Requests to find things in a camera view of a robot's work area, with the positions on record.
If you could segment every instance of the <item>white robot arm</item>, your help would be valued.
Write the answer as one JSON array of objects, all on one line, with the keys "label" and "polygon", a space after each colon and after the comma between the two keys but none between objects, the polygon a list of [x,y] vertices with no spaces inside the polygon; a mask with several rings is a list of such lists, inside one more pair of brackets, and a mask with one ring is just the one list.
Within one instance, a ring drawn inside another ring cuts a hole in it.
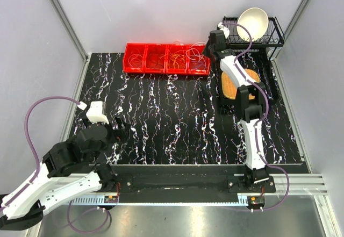
[{"label": "white robot arm", "polygon": [[[211,58],[212,62],[220,64],[221,70],[229,76],[237,88],[234,111],[244,129],[247,151],[245,182],[250,187],[269,179],[266,165],[260,157],[261,155],[264,159],[264,153],[259,153],[256,145],[257,137],[259,150],[263,150],[262,122],[259,119],[263,117],[265,102],[262,94],[252,83],[259,85],[263,90],[265,90],[265,85],[251,78],[239,61],[235,60],[235,53],[226,43],[228,36],[228,28],[220,23],[218,30],[210,32],[203,54]],[[254,100],[249,99],[250,94],[255,97]]]},{"label": "white robot arm", "polygon": [[89,192],[109,192],[116,188],[116,176],[108,164],[101,164],[77,180],[58,186],[63,178],[94,162],[100,153],[111,151],[115,142],[127,140],[128,125],[116,118],[118,129],[114,130],[106,117],[105,103],[92,102],[86,117],[85,129],[57,143],[44,155],[32,182],[34,173],[14,192],[0,195],[1,230],[28,229],[67,201]]}]

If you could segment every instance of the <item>red storage tray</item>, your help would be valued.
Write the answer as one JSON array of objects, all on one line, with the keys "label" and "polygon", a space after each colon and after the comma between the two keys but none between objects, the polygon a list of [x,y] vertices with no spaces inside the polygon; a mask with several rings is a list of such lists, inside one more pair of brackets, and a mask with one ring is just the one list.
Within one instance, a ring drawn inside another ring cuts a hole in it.
[{"label": "red storage tray", "polygon": [[166,55],[167,74],[187,74],[188,57],[186,51],[189,45],[169,45]]},{"label": "red storage tray", "polygon": [[168,45],[147,45],[146,73],[165,73]]},{"label": "red storage tray", "polygon": [[188,74],[209,75],[210,59],[202,54],[204,47],[204,45],[194,45],[190,46],[190,48],[188,49]]},{"label": "red storage tray", "polygon": [[204,45],[127,44],[123,71],[208,75],[210,59],[202,55]]},{"label": "red storage tray", "polygon": [[146,47],[146,44],[127,44],[123,58],[124,72],[145,72]]}]

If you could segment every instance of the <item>white wall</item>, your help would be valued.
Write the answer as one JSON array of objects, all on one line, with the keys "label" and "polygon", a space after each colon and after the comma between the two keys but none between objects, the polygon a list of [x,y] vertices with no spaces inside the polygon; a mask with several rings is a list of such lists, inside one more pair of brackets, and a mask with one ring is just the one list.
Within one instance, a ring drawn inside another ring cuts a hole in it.
[{"label": "white wall", "polygon": [[[0,193],[9,193],[35,169],[24,135],[27,109],[40,98],[72,96],[82,60],[49,0],[0,0]],[[33,111],[32,141],[41,158],[59,141],[68,101]],[[0,232],[0,236],[17,236]]]},{"label": "white wall", "polygon": [[223,16],[254,6],[285,29],[301,0],[60,0],[85,50],[122,52],[127,42],[206,41]]},{"label": "white wall", "polygon": [[278,56],[306,151],[344,232],[343,0],[311,0]]}]

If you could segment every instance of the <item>metal floor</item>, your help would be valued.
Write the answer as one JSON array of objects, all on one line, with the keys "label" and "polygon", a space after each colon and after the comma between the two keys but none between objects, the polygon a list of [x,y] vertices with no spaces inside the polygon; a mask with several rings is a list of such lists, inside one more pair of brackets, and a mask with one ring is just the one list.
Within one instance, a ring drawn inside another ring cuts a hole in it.
[{"label": "metal floor", "polygon": [[[267,197],[266,207],[278,202]],[[88,206],[73,206],[71,220]],[[39,237],[85,236],[71,228],[58,229],[67,223],[67,206],[61,206],[42,222]],[[279,208],[263,213],[230,211],[224,207],[117,206],[111,210],[112,225],[88,236],[132,237],[320,237],[325,236],[316,204],[310,196],[290,196]],[[97,228],[105,215],[94,211],[74,226],[83,231]]]}]

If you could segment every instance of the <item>black marble tabletop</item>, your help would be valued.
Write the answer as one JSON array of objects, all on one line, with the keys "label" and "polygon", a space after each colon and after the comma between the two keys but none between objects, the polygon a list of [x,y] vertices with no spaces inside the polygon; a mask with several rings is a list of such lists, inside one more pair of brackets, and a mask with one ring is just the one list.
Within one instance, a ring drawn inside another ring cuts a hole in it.
[{"label": "black marble tabletop", "polygon": [[[239,61],[258,70],[255,53]],[[246,159],[244,133],[233,107],[219,103],[217,69],[209,76],[127,74],[122,53],[92,54],[80,100],[106,102],[106,112],[131,125],[127,143],[115,144],[111,164],[238,164]],[[83,127],[76,111],[71,134]],[[301,163],[283,100],[263,122],[263,145],[269,163]]]}]

